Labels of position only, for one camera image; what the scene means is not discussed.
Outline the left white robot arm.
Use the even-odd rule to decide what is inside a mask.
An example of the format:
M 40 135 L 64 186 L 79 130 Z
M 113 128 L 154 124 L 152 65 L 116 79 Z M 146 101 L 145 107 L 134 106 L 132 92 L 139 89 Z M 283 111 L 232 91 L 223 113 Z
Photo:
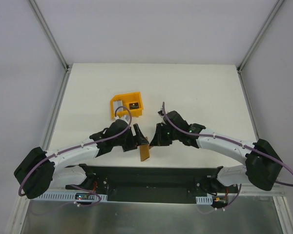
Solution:
M 127 121 L 118 119 L 76 146 L 53 151 L 33 148 L 14 171 L 20 185 L 18 195 L 37 198 L 54 185 L 56 174 L 68 166 L 108 154 L 114 147 L 127 152 L 148 144 L 138 124 L 130 127 Z

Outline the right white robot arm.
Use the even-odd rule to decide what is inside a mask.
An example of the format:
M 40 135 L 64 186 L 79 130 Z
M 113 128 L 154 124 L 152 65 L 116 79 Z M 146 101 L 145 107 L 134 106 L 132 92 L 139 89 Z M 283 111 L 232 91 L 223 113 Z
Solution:
M 217 152 L 236 160 L 233 167 L 217 167 L 216 174 L 206 180 L 207 192 L 222 192 L 233 184 L 251 183 L 270 191 L 282 169 L 280 157 L 271 144 L 259 139 L 257 142 L 242 141 L 218 135 L 212 129 L 197 123 L 187 123 L 178 112 L 158 112 L 162 118 L 156 124 L 151 146 L 169 146 L 179 141 L 185 146 Z

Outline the orange leather card holder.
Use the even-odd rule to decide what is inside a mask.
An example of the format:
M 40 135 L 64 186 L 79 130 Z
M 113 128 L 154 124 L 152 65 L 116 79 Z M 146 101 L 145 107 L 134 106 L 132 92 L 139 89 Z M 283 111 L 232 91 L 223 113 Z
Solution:
M 150 148 L 149 145 L 141 145 L 139 147 L 139 151 L 140 151 L 140 161 L 143 162 L 147 159 L 150 158 Z

